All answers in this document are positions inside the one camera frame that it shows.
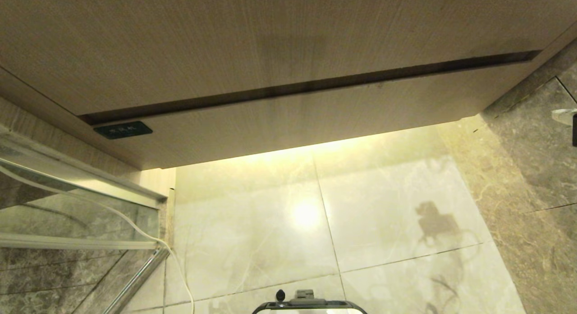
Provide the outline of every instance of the electrical wire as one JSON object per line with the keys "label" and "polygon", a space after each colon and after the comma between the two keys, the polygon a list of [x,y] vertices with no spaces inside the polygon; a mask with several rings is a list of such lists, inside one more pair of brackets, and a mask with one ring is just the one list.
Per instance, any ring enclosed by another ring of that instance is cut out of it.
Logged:
{"label": "electrical wire", "polygon": [[59,193],[59,194],[62,194],[62,195],[67,195],[67,196],[70,196],[70,197],[78,198],[78,199],[87,201],[87,202],[89,202],[89,203],[92,203],[92,204],[94,204],[94,205],[101,206],[101,207],[103,207],[104,209],[107,209],[107,210],[111,211],[112,213],[120,216],[122,219],[126,220],[126,222],[128,222],[128,224],[130,224],[130,226],[132,226],[132,228],[134,228],[134,230],[136,230],[138,233],[140,233],[140,235],[142,235],[142,236],[144,236],[144,237],[146,237],[146,238],[150,238],[150,240],[153,240],[153,241],[156,241],[156,242],[162,244],[162,245],[169,251],[170,255],[173,257],[173,259],[175,260],[175,262],[176,262],[176,264],[177,264],[177,269],[179,269],[180,277],[181,277],[181,279],[182,279],[182,282],[184,283],[184,286],[185,286],[185,288],[186,288],[186,292],[188,293],[188,296],[190,297],[190,306],[191,306],[191,308],[190,308],[190,313],[191,313],[191,314],[194,314],[194,298],[192,297],[192,293],[190,292],[190,288],[188,287],[188,283],[186,282],[186,278],[184,277],[184,274],[182,273],[182,269],[181,269],[181,266],[180,266],[180,264],[179,264],[179,260],[177,259],[176,254],[174,254],[174,251],[170,248],[170,246],[169,246],[166,242],[164,242],[164,241],[161,240],[160,238],[152,237],[152,236],[146,234],[146,233],[145,233],[143,230],[141,230],[128,216],[124,215],[124,214],[121,213],[120,211],[118,211],[118,210],[116,210],[116,209],[114,209],[114,208],[112,208],[112,207],[110,207],[110,206],[104,205],[103,203],[99,203],[99,202],[97,202],[97,201],[92,201],[91,199],[89,199],[89,198],[87,198],[87,197],[80,196],[80,195],[75,195],[74,193],[70,193],[70,192],[68,192],[68,191],[62,191],[62,190],[59,190],[59,189],[55,189],[55,188],[53,188],[53,187],[47,187],[47,186],[42,185],[42,184],[40,184],[40,183],[36,183],[36,182],[30,181],[30,180],[25,179],[25,178],[23,178],[23,177],[21,177],[21,176],[18,176],[17,174],[14,174],[13,172],[9,171],[8,169],[4,168],[3,166],[0,166],[0,172],[4,173],[5,175],[7,175],[8,177],[10,177],[10,178],[12,178],[12,179],[14,179],[14,180],[20,181],[20,182],[25,183],[25,184],[27,184],[27,185],[29,185],[29,186],[37,187],[37,188],[39,188],[39,189],[44,189],[44,190],[46,190],[46,191],[51,191],[51,192],[53,192],[53,193]]}

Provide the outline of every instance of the wooden cabinet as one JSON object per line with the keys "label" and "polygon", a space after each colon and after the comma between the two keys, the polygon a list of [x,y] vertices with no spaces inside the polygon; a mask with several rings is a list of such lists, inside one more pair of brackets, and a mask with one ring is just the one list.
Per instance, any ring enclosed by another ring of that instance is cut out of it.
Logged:
{"label": "wooden cabinet", "polygon": [[[35,93],[0,92],[125,162],[166,168],[474,115],[569,43],[575,21],[577,0],[0,0],[3,72]],[[152,134],[127,139],[76,117],[540,50],[526,64],[159,111],[136,119]]]}

